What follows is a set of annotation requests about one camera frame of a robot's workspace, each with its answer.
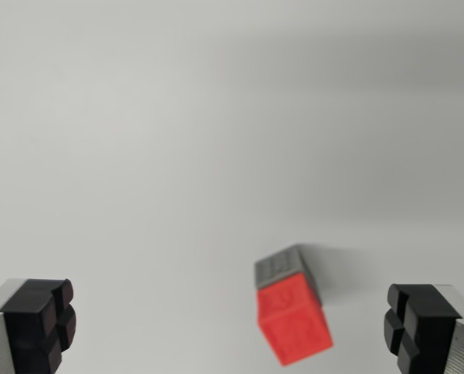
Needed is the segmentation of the gripper right finger with silver black pad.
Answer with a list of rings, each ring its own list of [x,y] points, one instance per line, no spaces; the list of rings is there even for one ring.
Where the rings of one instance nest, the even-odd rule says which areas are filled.
[[[447,284],[392,284],[384,340],[405,374],[464,374],[464,297]]]

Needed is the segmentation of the gripper left finger with silver black pad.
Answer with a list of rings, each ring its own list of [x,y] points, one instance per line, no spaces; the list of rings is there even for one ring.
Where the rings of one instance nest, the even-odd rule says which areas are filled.
[[[57,372],[73,343],[70,280],[8,279],[0,286],[0,374]]]

